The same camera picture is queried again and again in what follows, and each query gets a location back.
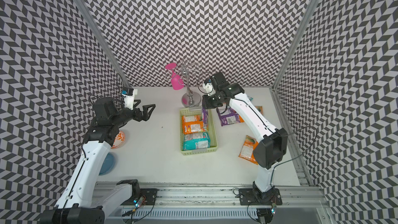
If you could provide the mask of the light green plastic basket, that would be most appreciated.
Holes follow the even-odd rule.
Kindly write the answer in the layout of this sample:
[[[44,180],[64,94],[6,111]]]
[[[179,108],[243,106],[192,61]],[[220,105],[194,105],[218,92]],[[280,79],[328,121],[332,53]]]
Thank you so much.
[[[209,110],[182,108],[180,117],[180,152],[186,155],[215,152],[216,130]]]

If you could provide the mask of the orange yellow Fox's candy bag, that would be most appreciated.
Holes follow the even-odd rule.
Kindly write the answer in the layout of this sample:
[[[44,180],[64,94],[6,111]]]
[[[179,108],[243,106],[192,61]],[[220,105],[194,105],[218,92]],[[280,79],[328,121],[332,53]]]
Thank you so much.
[[[202,121],[202,115],[182,116],[183,134],[206,132],[207,126]]]

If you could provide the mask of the teal candy bag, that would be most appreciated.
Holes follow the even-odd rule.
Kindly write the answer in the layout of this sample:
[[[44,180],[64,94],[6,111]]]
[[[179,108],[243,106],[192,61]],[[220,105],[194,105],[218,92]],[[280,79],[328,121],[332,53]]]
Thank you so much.
[[[210,137],[207,132],[185,134],[183,136],[183,150],[196,150],[210,147]]]

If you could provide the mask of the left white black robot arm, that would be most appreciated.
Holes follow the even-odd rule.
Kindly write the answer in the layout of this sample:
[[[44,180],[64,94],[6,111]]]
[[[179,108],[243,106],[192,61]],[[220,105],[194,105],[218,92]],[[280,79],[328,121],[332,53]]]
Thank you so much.
[[[95,184],[120,128],[129,121],[147,121],[156,105],[138,108],[140,100],[124,97],[124,107],[117,109],[111,97],[93,104],[95,116],[85,134],[81,156],[65,191],[51,210],[39,216],[41,224],[103,224],[123,202],[139,193],[137,180],[120,182],[99,204],[92,204]]]

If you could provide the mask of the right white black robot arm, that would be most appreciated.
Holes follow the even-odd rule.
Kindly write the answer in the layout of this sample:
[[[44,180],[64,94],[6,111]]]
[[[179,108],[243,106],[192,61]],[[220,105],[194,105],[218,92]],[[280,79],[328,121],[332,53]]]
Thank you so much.
[[[271,124],[253,105],[245,90],[238,83],[229,83],[222,72],[211,75],[203,81],[202,105],[215,109],[224,104],[237,112],[252,131],[258,142],[252,154],[258,163],[257,178],[253,183],[256,202],[265,204],[277,196],[273,184],[274,170],[287,153],[288,134]]]

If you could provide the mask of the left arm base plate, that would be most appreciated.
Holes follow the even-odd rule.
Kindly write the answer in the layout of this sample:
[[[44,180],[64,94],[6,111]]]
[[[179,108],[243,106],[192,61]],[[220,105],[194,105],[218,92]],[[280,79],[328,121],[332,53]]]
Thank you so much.
[[[121,206],[134,206],[137,205],[140,198],[144,199],[145,206],[155,205],[157,199],[158,189],[156,188],[144,188],[140,190],[138,195],[132,196],[128,200],[124,201]]]

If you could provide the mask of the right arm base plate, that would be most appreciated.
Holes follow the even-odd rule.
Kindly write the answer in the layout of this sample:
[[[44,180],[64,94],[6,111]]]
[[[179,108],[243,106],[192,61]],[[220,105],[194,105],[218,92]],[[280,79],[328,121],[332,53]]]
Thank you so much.
[[[238,188],[238,197],[240,204],[243,206],[248,205],[276,205],[283,204],[282,196],[277,188],[271,188],[267,192],[260,192],[252,188]]]

